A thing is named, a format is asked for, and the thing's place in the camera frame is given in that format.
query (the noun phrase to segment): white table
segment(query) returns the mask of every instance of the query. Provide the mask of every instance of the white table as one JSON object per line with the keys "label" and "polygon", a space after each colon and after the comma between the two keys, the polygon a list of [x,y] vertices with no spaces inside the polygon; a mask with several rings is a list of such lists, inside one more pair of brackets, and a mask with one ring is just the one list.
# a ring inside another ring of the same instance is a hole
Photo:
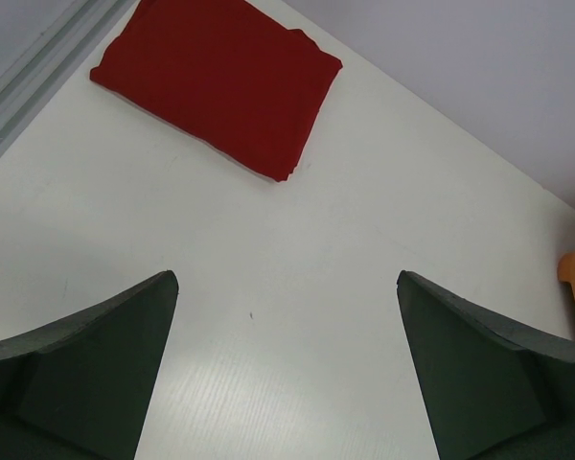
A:
{"label": "white table", "polygon": [[555,269],[575,211],[287,5],[253,3],[345,65],[289,182],[91,83],[124,19],[0,160],[0,339],[171,268],[137,459],[436,459],[399,272],[569,337]]}

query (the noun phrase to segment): white wall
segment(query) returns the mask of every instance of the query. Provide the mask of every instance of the white wall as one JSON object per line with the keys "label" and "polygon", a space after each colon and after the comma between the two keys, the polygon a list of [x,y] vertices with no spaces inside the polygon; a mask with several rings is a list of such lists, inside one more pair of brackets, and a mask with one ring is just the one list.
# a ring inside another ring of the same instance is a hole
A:
{"label": "white wall", "polygon": [[575,207],[575,0],[286,1]]}
{"label": "white wall", "polygon": [[0,0],[0,77],[77,0]]}

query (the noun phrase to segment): red cloth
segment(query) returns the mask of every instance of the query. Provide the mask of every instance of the red cloth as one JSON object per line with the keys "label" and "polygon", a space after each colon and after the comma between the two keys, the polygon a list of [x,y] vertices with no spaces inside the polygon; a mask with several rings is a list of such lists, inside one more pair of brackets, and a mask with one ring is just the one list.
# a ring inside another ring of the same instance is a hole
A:
{"label": "red cloth", "polygon": [[341,67],[244,0],[142,0],[90,78],[280,181]]}

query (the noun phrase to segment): folded red cloth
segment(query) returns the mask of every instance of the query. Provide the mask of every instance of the folded red cloth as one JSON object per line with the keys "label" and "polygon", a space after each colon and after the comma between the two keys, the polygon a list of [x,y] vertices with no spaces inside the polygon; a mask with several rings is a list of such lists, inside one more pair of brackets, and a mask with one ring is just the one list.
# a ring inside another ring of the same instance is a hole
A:
{"label": "folded red cloth", "polygon": [[90,78],[280,181],[341,67],[244,0],[142,0]]}

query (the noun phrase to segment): red fabric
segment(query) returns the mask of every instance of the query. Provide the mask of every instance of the red fabric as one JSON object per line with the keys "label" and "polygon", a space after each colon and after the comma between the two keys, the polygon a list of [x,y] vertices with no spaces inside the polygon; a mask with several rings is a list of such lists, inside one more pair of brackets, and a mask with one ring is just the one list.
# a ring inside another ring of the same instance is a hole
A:
{"label": "red fabric", "polygon": [[280,181],[341,67],[244,0],[142,0],[90,78]]}

